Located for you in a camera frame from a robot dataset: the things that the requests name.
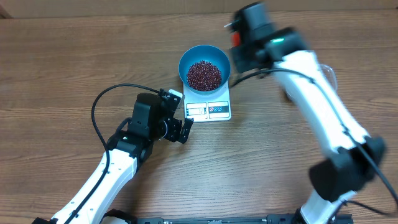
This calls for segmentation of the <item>orange scoop blue handle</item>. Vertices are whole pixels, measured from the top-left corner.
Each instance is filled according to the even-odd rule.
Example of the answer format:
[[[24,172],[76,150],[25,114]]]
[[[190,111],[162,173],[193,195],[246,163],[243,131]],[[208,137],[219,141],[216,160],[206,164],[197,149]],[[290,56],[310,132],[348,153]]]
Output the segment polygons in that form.
[[[239,47],[241,45],[241,38],[239,32],[231,33],[231,42],[233,47]]]

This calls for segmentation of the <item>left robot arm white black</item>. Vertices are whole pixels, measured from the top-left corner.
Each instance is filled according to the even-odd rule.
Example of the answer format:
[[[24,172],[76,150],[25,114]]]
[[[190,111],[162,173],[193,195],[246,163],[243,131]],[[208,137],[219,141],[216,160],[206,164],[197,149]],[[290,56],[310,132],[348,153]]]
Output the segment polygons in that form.
[[[193,121],[174,118],[183,99],[184,95],[173,89],[138,94],[132,116],[108,139],[98,167],[48,223],[137,223],[136,217],[110,209],[110,205],[151,155],[156,140],[187,141]]]

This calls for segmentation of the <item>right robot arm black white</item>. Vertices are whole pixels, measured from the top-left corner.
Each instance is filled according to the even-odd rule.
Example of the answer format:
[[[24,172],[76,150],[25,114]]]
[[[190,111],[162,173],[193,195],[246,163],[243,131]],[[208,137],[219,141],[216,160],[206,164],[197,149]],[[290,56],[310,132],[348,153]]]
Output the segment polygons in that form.
[[[277,29],[265,5],[236,11],[230,24],[231,53],[243,80],[273,76],[313,129],[325,160],[309,170],[313,192],[289,223],[332,223],[340,208],[375,175],[386,150],[352,117],[332,89],[299,32]]]

